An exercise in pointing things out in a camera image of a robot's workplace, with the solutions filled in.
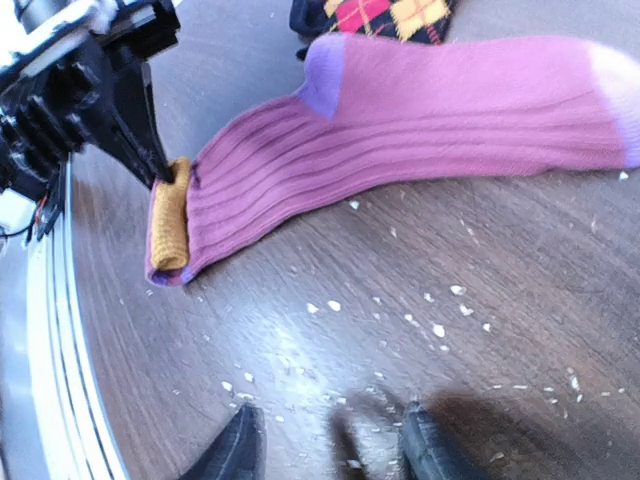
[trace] wire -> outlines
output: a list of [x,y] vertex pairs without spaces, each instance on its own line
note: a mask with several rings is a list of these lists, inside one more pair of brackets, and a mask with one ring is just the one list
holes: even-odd
[[1,232],[0,239],[8,240],[10,238],[19,237],[20,235],[27,233],[27,243],[28,243],[31,240],[31,233],[32,233],[33,227],[38,223],[40,223],[40,214],[42,213],[42,207],[44,207],[44,204],[46,203],[46,201],[47,201],[47,196],[45,195],[42,198],[42,200],[40,200],[36,205],[36,208],[33,211],[33,215],[31,215],[31,220],[29,221],[29,225],[27,225],[26,227],[18,230],[17,232],[11,232],[11,233],[4,233],[4,231],[2,231],[2,229],[0,228],[0,232]]

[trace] sock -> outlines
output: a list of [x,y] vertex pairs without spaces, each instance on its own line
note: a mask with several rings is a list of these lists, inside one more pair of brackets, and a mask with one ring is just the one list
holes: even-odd
[[[457,0],[293,0],[289,27],[305,37],[362,33],[440,45]],[[304,60],[308,49],[297,52]]]
[[428,47],[321,37],[293,95],[200,153],[179,285],[284,220],[390,182],[640,164],[640,67],[601,45],[531,37]]

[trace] wooden floor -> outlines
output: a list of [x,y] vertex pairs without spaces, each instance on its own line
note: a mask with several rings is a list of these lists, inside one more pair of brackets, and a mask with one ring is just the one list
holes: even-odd
[[[548,3],[466,0],[449,41],[563,33],[640,59],[636,0]],[[172,157],[301,82],[289,2],[243,5],[186,0],[180,45],[152,63]],[[148,192],[95,150],[75,171],[81,308],[133,479],[183,472],[238,393],[265,410],[268,479],[334,478],[344,399],[364,460],[393,478],[393,432],[360,416],[376,385],[431,405],[491,478],[640,478],[640,173],[379,188],[159,289]]]

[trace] metal rim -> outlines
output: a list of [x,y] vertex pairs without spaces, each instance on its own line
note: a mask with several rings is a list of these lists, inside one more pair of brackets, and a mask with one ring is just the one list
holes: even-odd
[[66,186],[64,213],[27,252],[26,311],[3,319],[5,457],[12,480],[128,480],[82,324],[70,165]]

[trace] purple sock toe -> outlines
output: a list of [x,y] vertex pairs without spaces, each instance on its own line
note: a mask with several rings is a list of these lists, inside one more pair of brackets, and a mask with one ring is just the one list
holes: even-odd
[[596,82],[609,102],[627,150],[625,166],[640,167],[640,65],[612,48],[590,48]]
[[313,42],[307,54],[307,79],[297,95],[316,113],[332,119],[340,103],[344,75],[345,35],[332,34]]

